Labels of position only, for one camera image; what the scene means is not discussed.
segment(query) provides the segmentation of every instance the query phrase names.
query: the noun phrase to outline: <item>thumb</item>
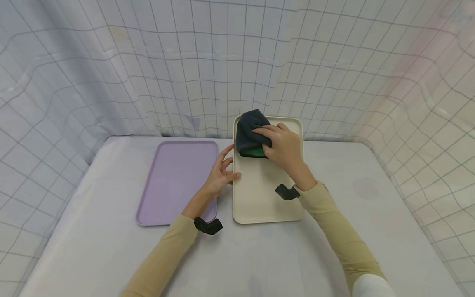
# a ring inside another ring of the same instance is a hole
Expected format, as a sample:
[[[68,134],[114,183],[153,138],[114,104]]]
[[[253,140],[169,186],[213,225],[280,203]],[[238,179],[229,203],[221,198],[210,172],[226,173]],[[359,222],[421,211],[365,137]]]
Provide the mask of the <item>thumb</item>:
[[[264,154],[267,156],[267,154],[270,152],[271,148],[268,147],[265,144],[262,144],[262,150],[264,151]]]
[[[240,173],[233,173],[226,175],[226,182],[232,182],[238,180],[241,177]]]

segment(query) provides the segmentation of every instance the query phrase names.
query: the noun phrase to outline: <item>purple tray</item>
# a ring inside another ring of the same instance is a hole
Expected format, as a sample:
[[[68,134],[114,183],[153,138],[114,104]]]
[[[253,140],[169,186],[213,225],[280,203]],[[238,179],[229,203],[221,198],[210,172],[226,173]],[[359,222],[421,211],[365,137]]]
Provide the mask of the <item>purple tray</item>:
[[[213,141],[166,141],[159,144],[137,211],[141,226],[170,225],[208,178],[218,155]],[[216,199],[201,216],[217,215]]]

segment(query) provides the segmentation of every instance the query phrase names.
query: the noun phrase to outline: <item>towel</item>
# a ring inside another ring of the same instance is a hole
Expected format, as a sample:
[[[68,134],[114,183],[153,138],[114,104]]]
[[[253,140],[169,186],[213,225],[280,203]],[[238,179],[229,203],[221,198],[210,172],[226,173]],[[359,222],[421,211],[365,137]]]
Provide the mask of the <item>towel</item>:
[[[262,144],[272,147],[272,141],[260,134],[252,132],[253,129],[270,125],[270,122],[255,109],[242,114],[237,123],[236,149],[242,157],[267,158],[264,155]]]

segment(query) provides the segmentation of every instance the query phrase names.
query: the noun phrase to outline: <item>wrist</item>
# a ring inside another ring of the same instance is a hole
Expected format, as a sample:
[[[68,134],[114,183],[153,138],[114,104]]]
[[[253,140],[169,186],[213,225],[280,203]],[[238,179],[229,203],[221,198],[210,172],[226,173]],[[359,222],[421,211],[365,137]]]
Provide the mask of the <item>wrist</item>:
[[[317,184],[317,180],[303,160],[294,164],[286,172],[302,191],[308,191]]]
[[[195,219],[204,213],[205,209],[212,200],[213,197],[211,195],[202,189],[199,189],[198,192],[196,192],[196,194],[191,198],[190,202],[188,202],[181,214],[185,217]]]

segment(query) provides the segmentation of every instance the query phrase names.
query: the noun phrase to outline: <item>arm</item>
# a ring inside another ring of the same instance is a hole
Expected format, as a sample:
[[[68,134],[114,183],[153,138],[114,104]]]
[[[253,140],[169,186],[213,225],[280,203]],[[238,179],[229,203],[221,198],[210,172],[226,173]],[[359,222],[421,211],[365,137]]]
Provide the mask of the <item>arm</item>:
[[[232,144],[219,154],[205,184],[193,196],[183,212],[178,215],[155,248],[139,266],[120,297],[157,297],[162,294],[181,258],[195,242],[198,235],[194,219],[205,211],[209,203],[221,193],[226,184],[231,184],[241,176],[240,173],[226,170],[233,159],[230,157],[224,160],[224,157],[233,148]]]
[[[198,235],[192,218],[179,215],[139,266],[121,297],[160,296],[183,255]]]
[[[317,221],[345,273],[350,292],[364,274],[385,279],[378,262],[358,233],[338,210],[323,183],[318,182],[300,155],[300,137],[284,124],[253,130],[272,140],[272,148],[263,145],[266,156],[282,167],[295,182],[300,202]]]
[[[350,292],[356,280],[364,274],[386,279],[368,246],[338,210],[323,183],[318,182],[300,194],[303,208],[318,223],[340,261]]]

